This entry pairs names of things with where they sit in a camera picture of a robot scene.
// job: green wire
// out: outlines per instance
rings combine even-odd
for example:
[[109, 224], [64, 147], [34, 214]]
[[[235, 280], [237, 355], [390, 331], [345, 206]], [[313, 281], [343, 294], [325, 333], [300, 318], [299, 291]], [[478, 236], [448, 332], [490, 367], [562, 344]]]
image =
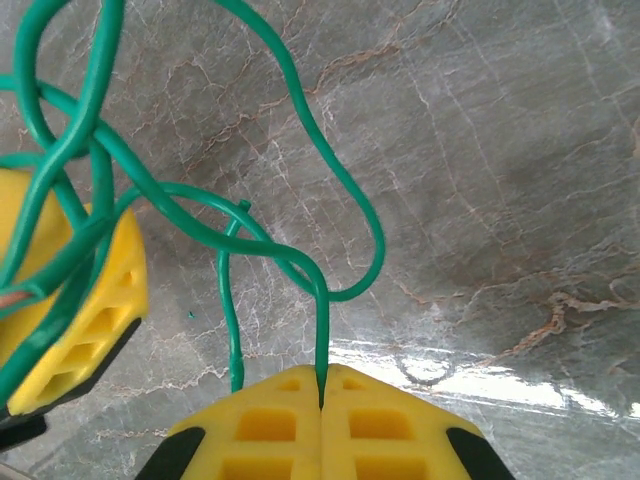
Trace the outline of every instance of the green wire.
[[[44, 149], [44, 154], [17, 153], [0, 157], [0, 168], [33, 169], [31, 183], [0, 268], [0, 295], [25, 291], [30, 297], [0, 309], [0, 319], [48, 297], [56, 290], [60, 294], [45, 318], [0, 369], [0, 405], [7, 403], [42, 355], [69, 328], [102, 271], [118, 219], [134, 200], [144, 196], [187, 235], [218, 250], [218, 287], [229, 327], [232, 391], [243, 386], [244, 363], [231, 293], [230, 255], [271, 257], [296, 285], [314, 296], [317, 322], [315, 369], [319, 403], [322, 406], [329, 368], [329, 302], [351, 300], [375, 281], [384, 262], [384, 232], [373, 206], [339, 162], [318, 128], [291, 54], [278, 34], [244, 1], [215, 1], [244, 21], [274, 54], [302, 125], [321, 157], [361, 208], [370, 226], [376, 243], [371, 266], [354, 285], [344, 290], [329, 291], [322, 272], [311, 258], [271, 240], [249, 215], [249, 202], [243, 200], [236, 205], [212, 192], [189, 185], [156, 182], [138, 156], [99, 116], [118, 48], [124, 0], [103, 3], [89, 55], [87, 75], [77, 101], [56, 87], [38, 81], [36, 77], [37, 51], [42, 33], [68, 0], [36, 0], [25, 14], [16, 36], [13, 74], [0, 75], [0, 91], [15, 92], [30, 134]], [[47, 125], [40, 98], [69, 115], [71, 121], [60, 138], [56, 139]], [[87, 153], [91, 160], [93, 184], [90, 214], [84, 210], [64, 171], [67, 162]], [[111, 159], [119, 164], [134, 184], [117, 202], [114, 201]], [[15, 282], [15, 275], [24, 261], [35, 225], [51, 190], [73, 228], [72, 238], [41, 270], [30, 278]], [[176, 203], [172, 198], [174, 196], [188, 198], [227, 214], [230, 217], [227, 228], [221, 233], [204, 225]], [[237, 238], [240, 228], [247, 230], [255, 240]]]

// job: gray marble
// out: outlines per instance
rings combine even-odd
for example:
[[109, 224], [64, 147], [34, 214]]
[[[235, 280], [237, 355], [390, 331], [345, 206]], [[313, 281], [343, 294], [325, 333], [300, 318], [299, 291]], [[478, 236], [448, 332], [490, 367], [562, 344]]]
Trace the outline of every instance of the gray marble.
[[[3, 3], [9, 70], [27, 2]], [[474, 421], [518, 478], [637, 478], [640, 2], [252, 4], [388, 236], [373, 288], [332, 309], [332, 360]], [[97, 9], [74, 2], [50, 26], [42, 78], [78, 93]], [[29, 148], [0, 102], [3, 151]], [[251, 200], [333, 288], [365, 271], [361, 214], [273, 57], [216, 5], [129, 2], [104, 116], [158, 178]], [[71, 170], [86, 190], [87, 166]], [[136, 211], [151, 314], [90, 395], [5, 455], [38, 479], [132, 478], [167, 428], [229, 390], [215, 252]], [[248, 383], [310, 362], [309, 297], [269, 261], [234, 258], [232, 276]]]

